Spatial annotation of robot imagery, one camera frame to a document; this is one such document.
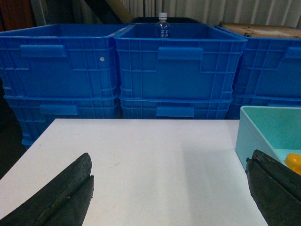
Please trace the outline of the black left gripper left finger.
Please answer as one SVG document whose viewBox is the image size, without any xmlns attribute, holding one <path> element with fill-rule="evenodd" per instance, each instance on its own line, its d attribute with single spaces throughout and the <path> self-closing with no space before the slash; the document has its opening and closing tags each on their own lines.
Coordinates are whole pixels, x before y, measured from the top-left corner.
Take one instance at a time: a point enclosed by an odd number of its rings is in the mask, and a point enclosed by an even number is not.
<svg viewBox="0 0 301 226">
<path fill-rule="evenodd" d="M 80 226 L 94 193 L 92 161 L 82 154 L 0 220 L 2 226 Z"/>
</svg>

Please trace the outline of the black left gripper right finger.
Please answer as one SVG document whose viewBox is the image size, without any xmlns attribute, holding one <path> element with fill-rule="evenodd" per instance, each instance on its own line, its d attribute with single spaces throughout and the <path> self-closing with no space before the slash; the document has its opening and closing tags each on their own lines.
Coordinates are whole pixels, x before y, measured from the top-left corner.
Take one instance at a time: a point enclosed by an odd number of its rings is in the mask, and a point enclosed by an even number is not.
<svg viewBox="0 0 301 226">
<path fill-rule="evenodd" d="M 246 159 L 250 195 L 269 226 L 301 224 L 301 176 L 260 150 Z"/>
</svg>

